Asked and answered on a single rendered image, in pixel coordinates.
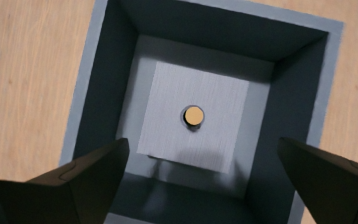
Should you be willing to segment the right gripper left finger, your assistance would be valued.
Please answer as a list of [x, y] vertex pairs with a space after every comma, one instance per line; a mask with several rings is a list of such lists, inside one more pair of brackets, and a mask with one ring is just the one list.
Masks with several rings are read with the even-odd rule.
[[0, 179], [0, 224], [104, 224], [129, 153], [119, 138], [24, 182]]

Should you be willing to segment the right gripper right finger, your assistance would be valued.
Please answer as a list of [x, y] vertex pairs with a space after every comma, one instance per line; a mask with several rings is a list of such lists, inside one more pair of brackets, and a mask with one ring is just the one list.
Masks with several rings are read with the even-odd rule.
[[289, 137], [277, 154], [316, 224], [358, 224], [358, 162]]

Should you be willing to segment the tan cylindrical peg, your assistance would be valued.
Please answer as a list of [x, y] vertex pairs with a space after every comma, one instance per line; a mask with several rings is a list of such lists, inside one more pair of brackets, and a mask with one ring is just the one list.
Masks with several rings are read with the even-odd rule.
[[199, 108], [191, 107], [186, 111], [185, 118], [190, 124], [198, 124], [201, 122], [203, 114]]

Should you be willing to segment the grey square plate with round hole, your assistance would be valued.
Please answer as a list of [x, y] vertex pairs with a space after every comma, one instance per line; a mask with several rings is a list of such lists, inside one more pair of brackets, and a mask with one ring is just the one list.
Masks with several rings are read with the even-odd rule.
[[[247, 84], [156, 62], [138, 153], [229, 173]], [[184, 120], [191, 107], [198, 124]]]

